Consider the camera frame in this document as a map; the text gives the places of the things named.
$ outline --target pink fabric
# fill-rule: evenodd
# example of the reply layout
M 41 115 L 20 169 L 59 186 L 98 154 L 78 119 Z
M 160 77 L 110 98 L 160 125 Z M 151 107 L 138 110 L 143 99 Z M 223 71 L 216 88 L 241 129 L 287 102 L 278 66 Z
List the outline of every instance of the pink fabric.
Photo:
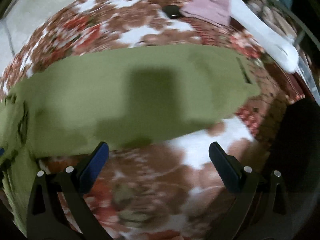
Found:
M 183 6 L 181 14 L 194 17 L 214 25 L 229 25 L 229 0 L 193 0 Z

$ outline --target olive green garment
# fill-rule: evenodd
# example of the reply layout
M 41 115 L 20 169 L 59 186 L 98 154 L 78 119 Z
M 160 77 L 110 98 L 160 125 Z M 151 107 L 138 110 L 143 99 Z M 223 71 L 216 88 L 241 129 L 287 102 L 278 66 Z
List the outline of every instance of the olive green garment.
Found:
M 6 150 L 0 164 L 11 160 L 7 175 L 14 188 L 6 192 L 19 201 L 15 210 L 25 224 L 27 201 L 21 196 L 28 197 L 31 181 L 22 187 L 25 182 L 13 174 L 35 175 L 37 168 L 18 161 L 26 158 L 20 155 L 87 154 L 100 141 L 114 150 L 168 140 L 220 121 L 259 93 L 245 57 L 215 46 L 151 46 L 65 58 L 11 89 L 15 100 L 8 107 L 19 110 L 0 107 L 0 146 Z M 2 127 L 4 118 L 21 120 Z

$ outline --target white floor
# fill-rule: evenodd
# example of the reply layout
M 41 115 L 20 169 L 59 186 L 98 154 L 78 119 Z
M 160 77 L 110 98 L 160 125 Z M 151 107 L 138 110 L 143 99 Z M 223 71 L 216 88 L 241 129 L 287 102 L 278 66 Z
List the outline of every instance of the white floor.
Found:
M 17 0 L 5 19 L 0 20 L 0 74 L 13 59 L 9 46 L 8 31 L 12 48 L 19 52 L 34 30 L 50 16 L 75 0 Z

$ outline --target metal pin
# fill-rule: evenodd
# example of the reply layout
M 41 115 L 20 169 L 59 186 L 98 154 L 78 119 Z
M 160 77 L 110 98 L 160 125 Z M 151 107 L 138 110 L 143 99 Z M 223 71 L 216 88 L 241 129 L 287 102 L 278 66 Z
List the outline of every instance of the metal pin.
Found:
M 281 172 L 280 171 L 274 171 L 273 174 L 276 175 L 277 177 L 281 176 Z
M 244 171 L 247 173 L 251 173 L 252 172 L 252 168 L 250 166 L 244 166 Z
M 74 167 L 68 166 L 68 167 L 66 168 L 66 173 L 71 173 L 71 172 L 73 172 L 74 169 L 75 169 Z
M 38 171 L 37 176 L 42 177 L 44 175 L 44 171 Z

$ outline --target floral tablecloth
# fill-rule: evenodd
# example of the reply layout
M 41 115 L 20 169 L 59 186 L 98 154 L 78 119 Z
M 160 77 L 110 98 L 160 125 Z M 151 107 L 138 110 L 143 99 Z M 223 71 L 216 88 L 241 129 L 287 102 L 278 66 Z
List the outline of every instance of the floral tablecloth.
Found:
M 217 141 L 243 165 L 261 171 L 288 104 L 304 97 L 239 23 L 215 27 L 199 19 L 169 19 L 161 7 L 190 0 L 77 0 L 35 30 L 0 78 L 4 98 L 19 80 L 70 55 L 105 49 L 179 43 L 223 46 L 251 60 L 261 94 L 248 98 L 233 116 L 161 144 L 110 153 L 93 189 L 84 196 L 114 239 L 200 239 L 232 205 L 212 165 L 208 148 Z M 46 158 L 47 173 L 76 165 L 83 156 Z M 71 226 L 79 230 L 63 195 Z

